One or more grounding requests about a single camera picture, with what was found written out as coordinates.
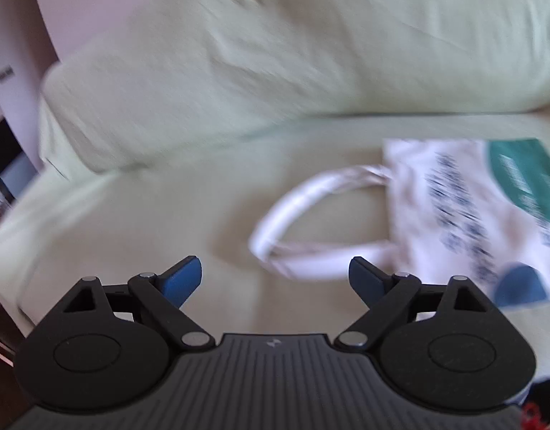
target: white tote bag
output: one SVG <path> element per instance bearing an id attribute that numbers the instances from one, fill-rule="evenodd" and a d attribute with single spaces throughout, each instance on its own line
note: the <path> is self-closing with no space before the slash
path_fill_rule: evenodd
<path id="1" fill-rule="evenodd" d="M 550 156 L 538 140 L 387 140 L 384 157 L 291 190 L 258 223 L 251 252 L 289 278 L 346 278 L 362 256 L 424 283 L 467 275 L 499 307 L 550 300 Z M 326 195 L 373 185 L 387 188 L 390 241 L 280 242 Z"/>

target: red object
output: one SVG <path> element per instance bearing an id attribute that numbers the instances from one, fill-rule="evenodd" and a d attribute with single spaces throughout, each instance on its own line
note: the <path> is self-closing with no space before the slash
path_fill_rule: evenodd
<path id="1" fill-rule="evenodd" d="M 522 409 L 522 430 L 547 430 L 541 421 L 540 408 L 534 402 L 527 403 Z"/>

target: green printed shape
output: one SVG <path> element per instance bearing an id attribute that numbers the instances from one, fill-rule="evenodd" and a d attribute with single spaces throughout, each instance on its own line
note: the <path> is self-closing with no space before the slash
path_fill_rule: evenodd
<path id="1" fill-rule="evenodd" d="M 541 142 L 490 141 L 489 162 L 512 204 L 550 223 L 550 156 Z"/>

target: ribbed gray panel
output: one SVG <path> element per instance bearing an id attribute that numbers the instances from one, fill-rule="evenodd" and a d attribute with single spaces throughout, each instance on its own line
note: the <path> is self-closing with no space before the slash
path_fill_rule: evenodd
<path id="1" fill-rule="evenodd" d="M 184 355 L 149 396 L 101 415 L 33 408 L 11 430 L 518 430 L 515 407 L 451 416 L 410 403 L 371 361 L 331 349 L 322 335 L 225 335 Z"/>

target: white strap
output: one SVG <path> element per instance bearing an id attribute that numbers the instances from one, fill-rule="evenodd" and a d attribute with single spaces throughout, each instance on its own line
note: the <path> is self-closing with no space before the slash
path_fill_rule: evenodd
<path id="1" fill-rule="evenodd" d="M 257 224 L 249 238 L 249 249 L 273 273 L 288 278 L 321 280 L 346 278 L 353 257 L 361 256 L 379 268 L 391 268 L 394 246 L 377 241 L 356 246 L 279 242 L 300 215 L 329 194 L 361 187 L 385 186 L 387 168 L 359 165 L 319 173 L 285 194 Z"/>

